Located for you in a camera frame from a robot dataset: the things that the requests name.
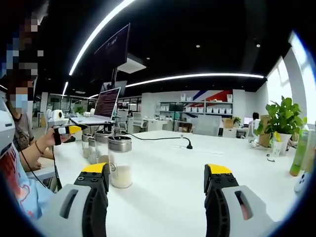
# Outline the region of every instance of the glass jar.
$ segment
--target glass jar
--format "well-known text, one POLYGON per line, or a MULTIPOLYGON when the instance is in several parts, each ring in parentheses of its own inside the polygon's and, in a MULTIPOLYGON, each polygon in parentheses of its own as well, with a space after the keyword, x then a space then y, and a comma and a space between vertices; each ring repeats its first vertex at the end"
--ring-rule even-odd
MULTIPOLYGON (((95 139, 95 148, 97 152, 97 163, 108 163, 109 161, 109 152, 108 152, 108 138, 112 136, 112 132, 108 131, 96 131, 94 133, 95 139)), ((110 166, 108 165, 107 173, 110 173, 110 166)))
POLYGON ((89 137, 88 143, 89 143, 89 151, 90 151, 89 161, 91 164, 96 164, 97 163, 97 151, 95 149, 94 137, 89 137))
POLYGON ((127 188, 132 185, 132 139, 126 136, 109 137, 110 182, 114 187, 127 188))
POLYGON ((81 137, 83 157, 86 159, 88 159, 90 156, 88 138, 91 136, 92 136, 91 134, 85 133, 85 134, 82 134, 82 137, 81 137))

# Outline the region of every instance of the green leaves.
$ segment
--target green leaves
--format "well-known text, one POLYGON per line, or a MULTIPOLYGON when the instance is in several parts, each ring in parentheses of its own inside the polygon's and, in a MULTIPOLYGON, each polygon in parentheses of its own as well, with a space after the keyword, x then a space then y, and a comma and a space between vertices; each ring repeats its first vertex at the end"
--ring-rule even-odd
MULTIPOLYGON (((285 134, 299 133, 300 127, 303 125, 303 121, 299 117, 301 113, 299 105, 292 105, 292 99, 284 98, 283 96, 281 105, 277 102, 272 102, 274 103, 273 105, 266 105, 270 120, 264 132, 267 134, 273 134, 275 131, 285 134)), ((262 131, 263 124, 260 122, 255 134, 259 135, 262 131)))

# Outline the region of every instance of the cardboard box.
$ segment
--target cardboard box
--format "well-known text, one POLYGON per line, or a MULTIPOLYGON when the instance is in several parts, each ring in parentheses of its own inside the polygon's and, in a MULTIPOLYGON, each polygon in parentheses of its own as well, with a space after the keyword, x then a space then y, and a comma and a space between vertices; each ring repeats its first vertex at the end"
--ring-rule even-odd
POLYGON ((233 128, 234 120, 232 118, 223 118, 224 128, 233 128))
POLYGON ((269 115, 261 115, 260 120, 263 122, 263 130, 259 136, 259 144, 263 147, 269 147, 270 134, 264 133, 266 127, 268 126, 268 121, 270 120, 269 115))

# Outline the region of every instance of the led light strip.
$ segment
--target led light strip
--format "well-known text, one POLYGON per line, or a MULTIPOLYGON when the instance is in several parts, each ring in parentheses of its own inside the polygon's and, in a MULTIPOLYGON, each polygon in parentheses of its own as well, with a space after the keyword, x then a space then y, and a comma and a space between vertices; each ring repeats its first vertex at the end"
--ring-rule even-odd
POLYGON ((65 92, 66 92, 67 86, 68 86, 68 82, 66 82, 66 83, 65 83, 65 87, 64 87, 64 91, 63 91, 63 96, 65 95, 65 92))
POLYGON ((142 85, 157 81, 163 80, 173 80, 173 79, 185 79, 185 78, 198 78, 198 77, 247 77, 247 78, 264 78, 264 76, 260 75, 253 75, 253 74, 242 74, 242 73, 201 73, 201 74, 190 74, 190 75, 182 75, 182 76, 174 76, 174 77, 167 77, 167 78, 159 78, 154 80, 147 80, 139 83, 134 83, 127 85, 126 87, 142 85))
POLYGON ((84 52, 87 50, 91 42, 94 40, 94 38, 100 33, 100 31, 117 15, 119 14, 124 8, 126 8, 128 5, 130 5, 135 0, 124 0, 120 5, 118 5, 116 8, 114 8, 109 15, 107 15, 95 28, 95 30, 92 32, 92 34, 89 36, 87 41, 84 43, 82 49, 80 50, 73 66, 71 67, 71 70, 69 72, 69 75, 71 76, 74 73, 74 70, 76 69, 77 64, 79 63, 81 57, 83 56, 84 52))

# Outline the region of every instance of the face mask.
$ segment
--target face mask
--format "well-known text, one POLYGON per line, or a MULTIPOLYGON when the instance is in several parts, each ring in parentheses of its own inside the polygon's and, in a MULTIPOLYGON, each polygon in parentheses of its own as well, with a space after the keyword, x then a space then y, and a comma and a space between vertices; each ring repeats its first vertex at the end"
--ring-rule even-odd
POLYGON ((16 94, 12 95, 11 105, 17 110, 18 113, 26 113, 28 110, 28 95, 16 94))

